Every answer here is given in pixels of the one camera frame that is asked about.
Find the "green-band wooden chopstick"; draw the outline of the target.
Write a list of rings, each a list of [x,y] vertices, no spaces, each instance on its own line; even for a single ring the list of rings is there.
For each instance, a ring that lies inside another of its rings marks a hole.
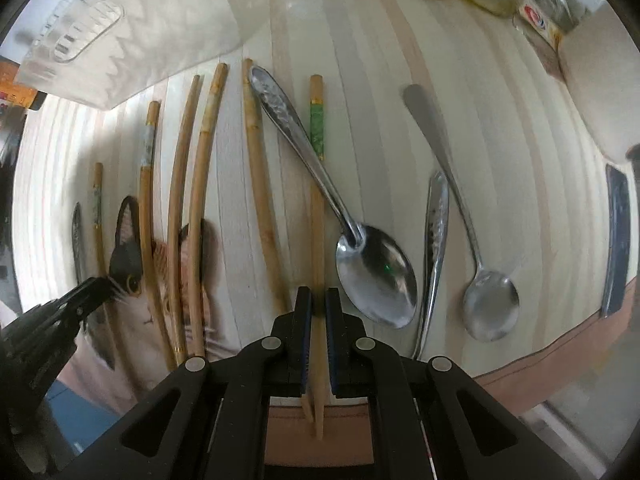
[[[318,159],[324,157],[323,79],[314,74],[309,79],[309,136]],[[314,317],[311,322],[309,397],[314,410],[314,436],[324,437],[324,409],[329,400],[328,350],[326,350],[326,319],[324,318],[324,285],[326,284],[326,227],[324,199],[318,185],[310,190],[311,227],[311,290],[314,293]]]

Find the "short patterned wooden chopstick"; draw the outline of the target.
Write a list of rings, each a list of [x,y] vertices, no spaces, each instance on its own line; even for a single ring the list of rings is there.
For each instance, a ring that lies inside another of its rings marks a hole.
[[[96,162],[93,167],[93,185],[92,185],[92,232],[94,250],[96,251],[96,266],[98,274],[105,278],[107,276],[106,259],[103,240],[103,224],[102,224],[102,188],[103,188],[103,164]],[[118,330],[118,312],[115,304],[115,297],[105,301],[103,305],[106,338],[110,342],[110,356],[113,364],[111,369],[114,370],[116,365],[122,366],[122,337]]]

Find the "plain bamboo chopstick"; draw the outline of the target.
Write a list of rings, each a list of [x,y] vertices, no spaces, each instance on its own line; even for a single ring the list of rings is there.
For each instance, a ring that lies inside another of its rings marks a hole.
[[[267,278],[271,290],[271,302],[276,315],[288,312],[288,292],[281,275],[281,260],[271,212],[271,191],[262,133],[262,115],[250,85],[250,69],[253,61],[242,62],[243,113],[248,151],[248,166],[254,196],[258,234],[262,245]]]

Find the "large hammered steel spoon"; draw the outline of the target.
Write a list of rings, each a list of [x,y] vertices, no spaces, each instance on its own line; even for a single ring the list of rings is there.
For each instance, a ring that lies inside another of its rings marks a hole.
[[[335,266],[346,296],[373,322],[393,328],[407,326],[418,305],[418,284],[409,258],[393,237],[349,213],[293,104],[268,70],[254,65],[248,80],[262,109],[291,144],[340,222]]]

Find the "bamboo chopstick thick top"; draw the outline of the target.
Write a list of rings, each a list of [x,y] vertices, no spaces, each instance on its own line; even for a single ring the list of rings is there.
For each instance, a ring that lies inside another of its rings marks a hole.
[[[214,134],[228,73],[229,65],[227,63],[220,62],[216,66],[207,95],[200,133],[198,134],[198,149],[196,150],[191,188],[188,299],[194,354],[202,358],[206,356],[201,283],[202,220],[206,203],[210,156],[212,156]]]

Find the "silver-band wooden chopstick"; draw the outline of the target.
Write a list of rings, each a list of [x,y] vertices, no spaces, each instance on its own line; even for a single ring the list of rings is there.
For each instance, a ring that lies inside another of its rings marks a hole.
[[[143,152],[139,180],[140,248],[144,287],[150,302],[153,323],[160,338],[160,350],[167,369],[176,368],[174,350],[166,327],[162,295],[158,286],[153,258],[153,155],[155,133],[160,117],[160,102],[151,101],[143,130]]]

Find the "thin bamboo chopstick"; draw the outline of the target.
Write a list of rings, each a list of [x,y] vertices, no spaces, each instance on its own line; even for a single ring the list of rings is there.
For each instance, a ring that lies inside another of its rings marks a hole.
[[[183,115],[178,132],[175,149],[174,164],[171,171],[168,205],[167,227],[167,286],[168,306],[175,336],[176,362],[181,364],[186,357],[186,335],[183,328],[183,314],[181,303],[181,259],[180,259],[180,230],[182,226],[182,211],[184,186],[186,185],[186,164],[189,159],[193,124],[198,108],[198,92],[200,92],[200,75],[194,75],[189,93],[184,103]]]

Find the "blue smartphone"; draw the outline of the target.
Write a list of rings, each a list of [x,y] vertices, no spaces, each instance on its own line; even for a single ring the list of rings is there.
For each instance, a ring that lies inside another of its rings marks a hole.
[[[605,168],[608,185],[608,263],[600,317],[608,318],[623,305],[630,254],[630,196],[627,177],[612,165]]]

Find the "clear plastic utensil basket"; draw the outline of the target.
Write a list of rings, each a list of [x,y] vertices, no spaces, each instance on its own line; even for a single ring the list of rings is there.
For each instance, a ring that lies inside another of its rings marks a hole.
[[[269,0],[62,0],[18,84],[110,110],[153,84],[237,49]]]

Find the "small red-logo packet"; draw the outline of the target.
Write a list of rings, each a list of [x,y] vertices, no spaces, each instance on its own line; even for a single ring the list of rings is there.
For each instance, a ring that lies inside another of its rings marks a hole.
[[[541,38],[556,50],[564,36],[564,32],[555,21],[553,8],[549,0],[522,0],[518,6],[518,14]]]

